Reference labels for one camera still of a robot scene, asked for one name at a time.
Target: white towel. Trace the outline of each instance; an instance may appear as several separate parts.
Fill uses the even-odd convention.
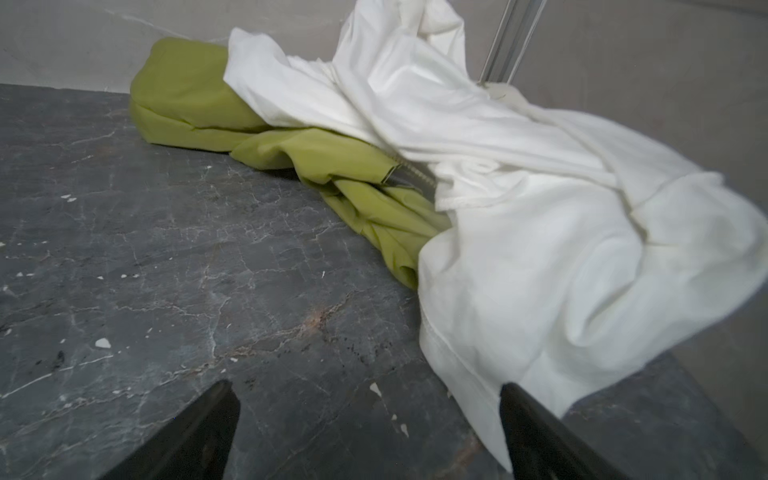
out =
[[[719,174],[589,114],[493,97],[446,0],[358,0],[333,61],[234,29],[224,80],[265,121],[425,162],[453,227],[419,258],[421,345],[488,450],[519,383],[556,415],[724,318],[765,280],[768,223]]]

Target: green cloth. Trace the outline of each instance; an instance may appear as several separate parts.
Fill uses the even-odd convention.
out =
[[[228,151],[259,170],[294,168],[301,181],[381,250],[416,288],[419,251],[450,226],[417,190],[386,183],[401,165],[366,142],[319,128],[274,129],[223,81],[227,50],[164,38],[131,84],[131,117],[153,144]]]

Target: wall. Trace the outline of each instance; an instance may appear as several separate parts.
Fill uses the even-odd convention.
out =
[[[290,55],[330,59],[354,0],[3,0],[0,83],[127,91],[164,36],[226,44],[232,27],[264,31]],[[453,0],[480,75],[506,0]]]
[[[755,5],[549,0],[513,83],[655,137],[768,210],[768,8]],[[674,351],[766,460],[767,316],[763,291]]]

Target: marble countertop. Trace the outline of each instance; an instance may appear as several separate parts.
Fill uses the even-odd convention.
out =
[[[511,478],[377,250],[290,172],[144,143],[126,95],[0,85],[0,277],[0,478],[98,478],[218,379],[227,478]],[[565,422],[636,478],[762,478],[669,355]]]

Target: fabric hem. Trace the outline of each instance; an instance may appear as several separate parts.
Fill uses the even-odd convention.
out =
[[[422,326],[419,345],[424,357],[440,379],[453,394],[464,417],[475,430],[480,441],[508,471],[512,463],[507,450],[507,441],[499,414],[499,392],[491,393],[490,388],[480,379],[448,343],[440,336],[422,307]]]

